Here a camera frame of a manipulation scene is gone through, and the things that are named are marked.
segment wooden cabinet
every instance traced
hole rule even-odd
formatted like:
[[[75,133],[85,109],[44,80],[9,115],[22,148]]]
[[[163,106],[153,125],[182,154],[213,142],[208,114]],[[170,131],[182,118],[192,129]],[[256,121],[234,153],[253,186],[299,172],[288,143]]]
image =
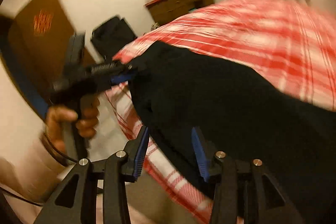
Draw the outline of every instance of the wooden cabinet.
[[[213,4],[213,0],[158,0],[146,5],[153,20],[160,26],[187,14],[192,9]]]

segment black cable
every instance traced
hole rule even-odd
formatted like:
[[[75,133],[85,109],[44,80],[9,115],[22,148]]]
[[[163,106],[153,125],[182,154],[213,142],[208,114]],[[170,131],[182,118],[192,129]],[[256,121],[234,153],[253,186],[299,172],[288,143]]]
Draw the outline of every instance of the black cable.
[[[22,198],[22,197],[20,197],[20,196],[18,196],[18,195],[16,195],[16,194],[11,193],[10,191],[5,190],[5,189],[2,188],[2,187],[0,187],[0,189],[1,189],[4,193],[6,193],[6,194],[8,194],[8,195],[10,195],[10,196],[12,196],[12,197],[14,197],[14,198],[17,198],[17,199],[19,199],[19,200],[22,200],[22,201],[24,201],[24,202],[27,202],[27,203],[29,203],[29,204],[32,204],[32,205],[35,205],[35,206],[38,206],[38,207],[43,207],[43,205],[41,205],[41,204],[38,204],[38,203],[35,203],[35,202],[32,202],[32,201],[29,201],[29,200],[27,200],[27,199],[25,199],[25,198]]]
[[[43,135],[45,136],[45,138],[47,139],[47,142],[49,143],[49,145],[56,151],[57,154],[61,155],[63,158],[66,158],[67,160],[70,160],[74,163],[77,163],[78,161],[70,158],[69,156],[65,155],[64,153],[62,153],[61,151],[59,151],[50,141],[49,137],[47,136],[47,134],[44,132]]]

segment red and white checkered blanket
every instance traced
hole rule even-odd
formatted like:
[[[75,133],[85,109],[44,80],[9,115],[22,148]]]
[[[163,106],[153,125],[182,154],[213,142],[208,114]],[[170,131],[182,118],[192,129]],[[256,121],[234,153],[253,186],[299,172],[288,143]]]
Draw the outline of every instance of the red and white checkered blanket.
[[[126,45],[115,59],[126,63],[161,40],[199,54],[253,68],[281,92],[335,109],[336,20],[286,0],[228,0],[199,9]],[[127,83],[106,92],[125,135],[141,127]],[[201,223],[208,223],[211,201],[187,182],[150,140],[144,167]]]

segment black fabric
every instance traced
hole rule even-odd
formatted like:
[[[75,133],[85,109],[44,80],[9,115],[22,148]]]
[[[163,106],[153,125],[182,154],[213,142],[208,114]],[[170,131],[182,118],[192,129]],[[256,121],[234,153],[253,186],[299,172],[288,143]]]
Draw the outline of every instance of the black fabric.
[[[179,172],[209,197],[199,175],[191,128],[235,159],[261,159],[307,223],[336,194],[336,113],[285,95],[253,69],[155,42],[131,61],[129,81],[142,122]]]
[[[92,32],[91,42],[105,60],[111,60],[118,51],[136,38],[125,19],[115,16]]]

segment black metal bracket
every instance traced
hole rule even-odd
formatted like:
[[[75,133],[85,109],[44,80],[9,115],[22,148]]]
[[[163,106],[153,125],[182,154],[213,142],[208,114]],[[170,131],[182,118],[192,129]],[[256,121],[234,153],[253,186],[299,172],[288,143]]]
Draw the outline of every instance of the black metal bracket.
[[[125,182],[141,174],[149,142],[146,127],[106,160],[81,159],[58,185],[34,224],[95,224],[98,180],[104,180],[104,223],[130,224]]]
[[[193,128],[192,141],[201,176],[216,184],[210,224],[235,224],[239,211],[245,224],[304,224],[265,164],[234,160]]]

